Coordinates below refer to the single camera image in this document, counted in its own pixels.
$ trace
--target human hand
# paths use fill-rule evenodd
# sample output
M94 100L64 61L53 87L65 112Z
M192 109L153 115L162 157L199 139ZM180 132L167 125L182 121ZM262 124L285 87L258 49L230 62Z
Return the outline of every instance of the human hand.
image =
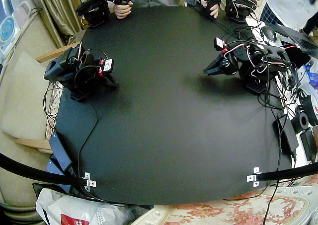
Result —
M198 2L200 2L200 4L204 7L207 8L207 2L205 0L198 0ZM215 19L218 18L219 15L219 5L215 4L214 6L212 6L210 8L210 16L213 16Z
M130 1L128 2L128 5L115 5L114 6L114 12L118 19L124 19L127 17L127 15L131 12L131 7L133 3Z

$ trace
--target black tabletop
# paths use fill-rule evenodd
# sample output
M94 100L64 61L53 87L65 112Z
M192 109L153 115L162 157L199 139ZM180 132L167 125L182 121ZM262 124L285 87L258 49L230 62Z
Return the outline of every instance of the black tabletop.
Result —
M217 20L232 23L223 12ZM102 199L131 204L210 201L255 190L246 176L274 171L278 140L270 109L237 76L206 76L224 31L189 7L132 9L82 40L113 58L117 89L91 97L99 121L81 154ZM56 130L77 161L95 122L89 102L64 90ZM281 169L290 168L283 156Z

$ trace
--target plastic bag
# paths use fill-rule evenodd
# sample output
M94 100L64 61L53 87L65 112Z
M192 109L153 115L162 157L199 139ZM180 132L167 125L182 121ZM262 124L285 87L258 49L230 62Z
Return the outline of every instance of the plastic bag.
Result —
M36 211L50 225L124 225L134 218L126 207L92 202L42 189Z

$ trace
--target white bracket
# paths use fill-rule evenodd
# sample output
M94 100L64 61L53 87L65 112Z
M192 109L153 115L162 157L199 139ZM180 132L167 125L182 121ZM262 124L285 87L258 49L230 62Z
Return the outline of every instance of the white bracket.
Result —
M84 188L90 192L90 187L96 188L96 181L90 180L90 173L85 172L85 177L82 177L82 179L86 179L86 186Z
M259 181L256 180L256 175L257 174L261 174L261 172L259 172L259 167L254 167L253 168L253 174L252 175L248 175L246 177L246 181L247 182L252 182L253 181L253 187L258 187L259 186Z

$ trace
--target computer mouse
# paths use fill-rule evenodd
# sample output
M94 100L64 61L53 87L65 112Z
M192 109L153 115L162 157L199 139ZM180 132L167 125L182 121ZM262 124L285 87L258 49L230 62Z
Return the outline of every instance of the computer mouse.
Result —
M266 38L272 42L276 42L277 36L276 31L270 26L263 26L262 32L266 36Z

